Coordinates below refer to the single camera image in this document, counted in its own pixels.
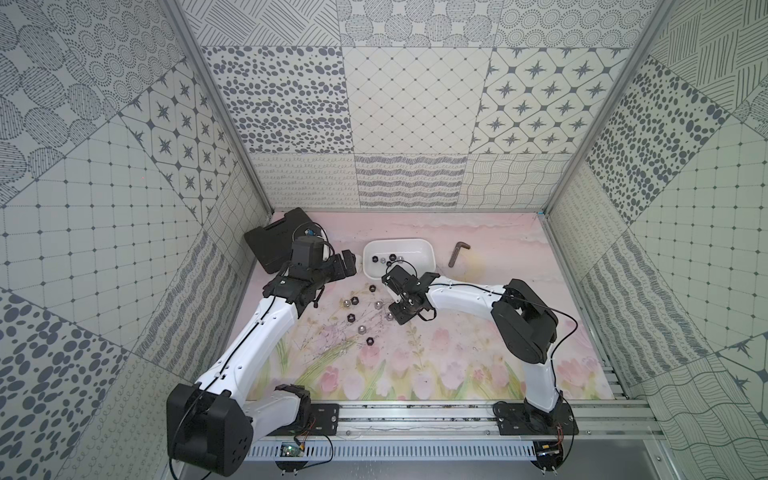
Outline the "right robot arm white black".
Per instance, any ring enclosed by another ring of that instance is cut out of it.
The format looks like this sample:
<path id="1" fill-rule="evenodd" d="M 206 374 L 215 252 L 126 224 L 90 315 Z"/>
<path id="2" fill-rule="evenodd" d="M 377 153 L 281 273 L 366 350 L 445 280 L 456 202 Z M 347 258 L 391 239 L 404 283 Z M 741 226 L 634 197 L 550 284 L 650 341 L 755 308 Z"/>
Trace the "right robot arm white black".
<path id="1" fill-rule="evenodd" d="M 555 424 L 556 413 L 564 406 L 552 360 L 559 319 L 526 282 L 512 279 L 505 285 L 481 286 L 434 272 L 417 277 L 395 266 L 383 275 L 382 283 L 394 298 L 389 311 L 400 325 L 444 310 L 492 322 L 507 350 L 523 363 L 526 392 L 521 416 L 543 427 Z"/>

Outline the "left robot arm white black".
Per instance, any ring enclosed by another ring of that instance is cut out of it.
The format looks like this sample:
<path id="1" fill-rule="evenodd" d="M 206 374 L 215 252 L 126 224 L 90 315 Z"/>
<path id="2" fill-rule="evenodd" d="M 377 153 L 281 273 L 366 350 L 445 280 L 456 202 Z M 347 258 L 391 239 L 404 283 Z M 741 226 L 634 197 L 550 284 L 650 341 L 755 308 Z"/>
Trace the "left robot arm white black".
<path id="1" fill-rule="evenodd" d="M 301 385 L 281 384 L 251 412 L 244 409 L 258 374 L 307 306 L 319 301 L 326 284 L 357 272 L 351 251 L 325 257 L 313 253 L 311 243 L 309 237 L 295 243 L 292 259 L 265 285 L 263 299 L 233 345 L 194 384 L 180 383 L 169 394 L 170 461 L 228 477 L 242 465 L 254 440 L 311 430 L 311 395 Z"/>

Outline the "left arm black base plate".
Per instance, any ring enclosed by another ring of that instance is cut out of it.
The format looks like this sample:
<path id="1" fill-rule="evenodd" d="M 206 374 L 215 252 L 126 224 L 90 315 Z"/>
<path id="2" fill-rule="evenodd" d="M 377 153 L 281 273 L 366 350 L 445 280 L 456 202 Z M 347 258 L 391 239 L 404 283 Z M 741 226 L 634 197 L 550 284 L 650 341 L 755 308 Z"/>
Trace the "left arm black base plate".
<path id="1" fill-rule="evenodd" d="M 312 403 L 300 411 L 300 418 L 293 424 L 280 427 L 270 436 L 335 436 L 338 430 L 340 405 L 336 403 Z"/>

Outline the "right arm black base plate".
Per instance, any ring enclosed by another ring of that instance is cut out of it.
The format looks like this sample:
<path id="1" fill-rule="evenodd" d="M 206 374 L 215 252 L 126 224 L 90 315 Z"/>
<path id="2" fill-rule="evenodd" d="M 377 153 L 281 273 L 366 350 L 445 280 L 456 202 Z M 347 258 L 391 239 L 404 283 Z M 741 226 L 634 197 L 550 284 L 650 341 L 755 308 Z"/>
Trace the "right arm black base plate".
<path id="1" fill-rule="evenodd" d="M 500 435 L 577 435 L 579 428 L 571 406 L 560 399 L 550 412 L 539 410 L 527 401 L 498 401 L 492 406 Z"/>

